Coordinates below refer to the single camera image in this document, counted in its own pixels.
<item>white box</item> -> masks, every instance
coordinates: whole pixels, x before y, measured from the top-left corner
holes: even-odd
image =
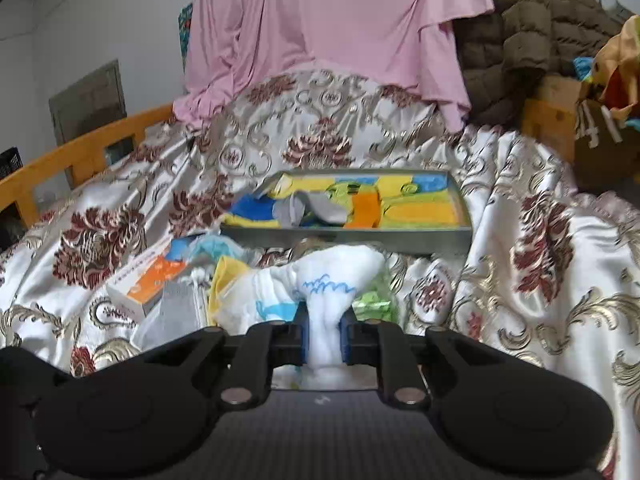
[[[162,296],[164,282],[187,268],[186,262],[165,259],[171,242],[171,236],[162,238],[107,280],[107,293],[113,304],[137,323],[145,319]]]

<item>orange cloth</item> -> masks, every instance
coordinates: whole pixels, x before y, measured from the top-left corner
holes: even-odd
[[[345,229],[369,229],[380,222],[380,197],[377,193],[356,193],[351,197],[353,217],[344,225]]]

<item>brown puffer jacket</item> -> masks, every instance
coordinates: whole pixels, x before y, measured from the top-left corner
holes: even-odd
[[[454,22],[458,59],[476,124],[514,124],[546,73],[573,76],[617,24],[596,0],[494,0],[493,14]]]

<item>bed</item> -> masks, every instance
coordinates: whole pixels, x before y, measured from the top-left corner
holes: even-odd
[[[587,384],[612,408],[606,478],[640,470],[640,212],[579,194],[570,167],[516,131],[449,134],[395,86],[330,70],[243,91],[194,129],[167,105],[74,140],[0,182],[30,227],[0,256],[0,344],[84,376],[138,353],[136,324],[104,282],[166,234],[215,229],[234,194],[292,167],[450,171],[469,208],[468,257],[386,254],[406,332],[449,326]],[[102,148],[133,137],[106,167]],[[72,168],[76,187],[40,215],[31,189]],[[261,250],[259,265],[300,248]]]

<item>blue drawing on sock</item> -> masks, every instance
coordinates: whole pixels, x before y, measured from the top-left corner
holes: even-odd
[[[302,286],[306,286],[306,288],[309,289],[310,294],[313,294],[314,292],[318,294],[324,292],[327,287],[331,287],[331,290],[334,292],[337,292],[341,288],[345,294],[356,290],[354,286],[349,286],[345,282],[330,282],[328,274],[323,274],[318,279],[313,280],[312,282],[304,282]]]
[[[284,321],[293,321],[298,309],[297,303],[276,303],[264,306],[261,301],[255,302],[255,310],[263,321],[267,321],[269,316],[282,319]]]

